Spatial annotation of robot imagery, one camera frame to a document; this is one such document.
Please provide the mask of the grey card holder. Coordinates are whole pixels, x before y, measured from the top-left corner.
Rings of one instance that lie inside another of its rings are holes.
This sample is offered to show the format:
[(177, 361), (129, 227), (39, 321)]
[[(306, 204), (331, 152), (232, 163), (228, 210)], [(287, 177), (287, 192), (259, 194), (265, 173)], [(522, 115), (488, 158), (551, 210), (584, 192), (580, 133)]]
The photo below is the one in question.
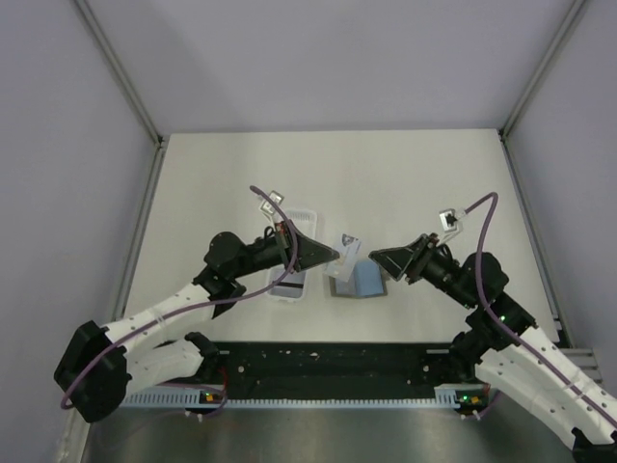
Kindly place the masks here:
[(330, 277), (329, 285), (333, 297), (366, 299), (388, 295), (382, 269), (370, 259), (358, 261), (347, 282)]

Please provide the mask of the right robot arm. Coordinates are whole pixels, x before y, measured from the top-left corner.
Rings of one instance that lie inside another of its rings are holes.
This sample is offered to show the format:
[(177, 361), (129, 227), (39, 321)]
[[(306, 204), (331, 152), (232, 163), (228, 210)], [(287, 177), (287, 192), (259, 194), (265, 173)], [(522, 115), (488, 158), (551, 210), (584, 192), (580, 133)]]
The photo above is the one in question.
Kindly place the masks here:
[(615, 397), (506, 293), (509, 279), (492, 254), (475, 252), (459, 262), (431, 233), (368, 256), (395, 281), (425, 281), (470, 311), (469, 330), (449, 347), (457, 379), (478, 380), (514, 400), (548, 427), (576, 462), (615, 461)]

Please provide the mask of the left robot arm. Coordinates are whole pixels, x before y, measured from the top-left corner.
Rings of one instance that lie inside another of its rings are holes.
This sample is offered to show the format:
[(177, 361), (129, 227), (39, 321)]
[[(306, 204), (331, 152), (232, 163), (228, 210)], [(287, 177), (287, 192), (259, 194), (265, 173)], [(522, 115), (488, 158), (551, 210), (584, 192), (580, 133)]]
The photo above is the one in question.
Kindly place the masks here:
[(131, 394), (171, 379), (208, 382), (218, 373), (217, 350), (198, 327), (236, 303), (269, 291), (248, 292), (243, 277), (281, 267), (301, 273), (338, 259), (333, 248), (299, 232), (291, 223), (265, 229), (253, 243), (231, 231), (210, 241), (204, 269), (167, 299), (126, 318), (99, 325), (90, 320), (73, 333), (53, 378), (88, 423), (99, 422)]

